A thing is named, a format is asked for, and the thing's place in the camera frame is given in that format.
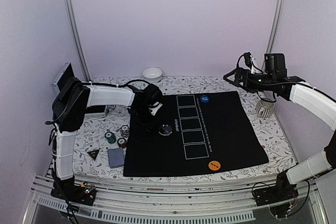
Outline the clear dealer button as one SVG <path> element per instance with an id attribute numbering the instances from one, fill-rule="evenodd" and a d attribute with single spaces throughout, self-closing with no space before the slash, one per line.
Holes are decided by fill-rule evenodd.
<path id="1" fill-rule="evenodd" d="M 170 136 L 173 133 L 173 129 L 168 124 L 162 124 L 159 128 L 159 134 L 161 136 Z"/>

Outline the blue small blind button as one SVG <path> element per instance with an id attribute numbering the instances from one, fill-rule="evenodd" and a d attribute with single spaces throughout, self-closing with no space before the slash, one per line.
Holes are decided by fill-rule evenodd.
<path id="1" fill-rule="evenodd" d="M 209 97 L 207 95 L 201 95 L 200 101 L 203 103 L 209 103 Z"/>

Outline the orange big blind button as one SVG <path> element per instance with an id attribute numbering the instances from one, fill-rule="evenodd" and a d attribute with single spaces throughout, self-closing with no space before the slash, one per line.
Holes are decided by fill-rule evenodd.
<path id="1" fill-rule="evenodd" d="M 210 161 L 208 168 L 212 171 L 218 171 L 221 168 L 221 164 L 219 161 Z"/>

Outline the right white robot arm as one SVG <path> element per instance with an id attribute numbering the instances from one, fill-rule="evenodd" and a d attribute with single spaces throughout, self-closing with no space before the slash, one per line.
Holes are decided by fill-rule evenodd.
<path id="1" fill-rule="evenodd" d="M 307 83 L 303 78 L 289 76 L 282 53 L 264 55 L 264 69 L 257 68 L 251 53 L 239 57 L 245 66 L 236 65 L 234 70 L 223 76 L 224 80 L 250 93 L 270 91 L 275 98 L 284 98 L 289 107 L 281 103 L 277 109 L 291 139 L 297 136 L 294 146 L 302 146 L 303 139 L 315 147 L 326 144 L 321 151 L 282 172 L 277 177 L 278 185 L 271 190 L 276 201 L 291 194 L 292 186 L 309 178 L 320 177 L 335 169 L 335 99 Z"/>

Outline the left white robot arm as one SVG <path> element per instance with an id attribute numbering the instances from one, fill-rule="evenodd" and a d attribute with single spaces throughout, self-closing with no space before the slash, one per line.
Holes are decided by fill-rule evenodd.
<path id="1" fill-rule="evenodd" d="M 152 129 L 158 121 L 163 94 L 160 88 L 148 83 L 144 89 L 131 82 L 123 85 L 82 82 L 70 77 L 52 104 L 50 124 L 56 128 L 54 164 L 56 177 L 61 180 L 57 190 L 67 200 L 78 195 L 78 188 L 67 179 L 73 178 L 72 159 L 75 137 L 81 128 L 87 108 L 103 105 L 120 105 L 128 109 L 141 125 Z"/>

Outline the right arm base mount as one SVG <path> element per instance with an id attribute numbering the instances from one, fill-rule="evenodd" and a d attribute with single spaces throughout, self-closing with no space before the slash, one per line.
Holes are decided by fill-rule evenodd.
<path id="1" fill-rule="evenodd" d="M 269 205 L 285 200 L 298 201 L 297 185 L 274 185 L 255 183 L 251 189 L 252 196 L 257 206 Z"/>

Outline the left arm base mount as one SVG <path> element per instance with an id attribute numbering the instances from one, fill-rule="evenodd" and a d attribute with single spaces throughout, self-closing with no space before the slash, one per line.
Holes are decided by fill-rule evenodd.
<path id="1" fill-rule="evenodd" d="M 51 196 L 69 202 L 75 202 L 82 205 L 93 206 L 96 199 L 97 190 L 95 188 L 81 187 L 75 184 L 64 184 L 61 181 L 60 185 L 54 182 L 54 187 L 51 190 Z"/>

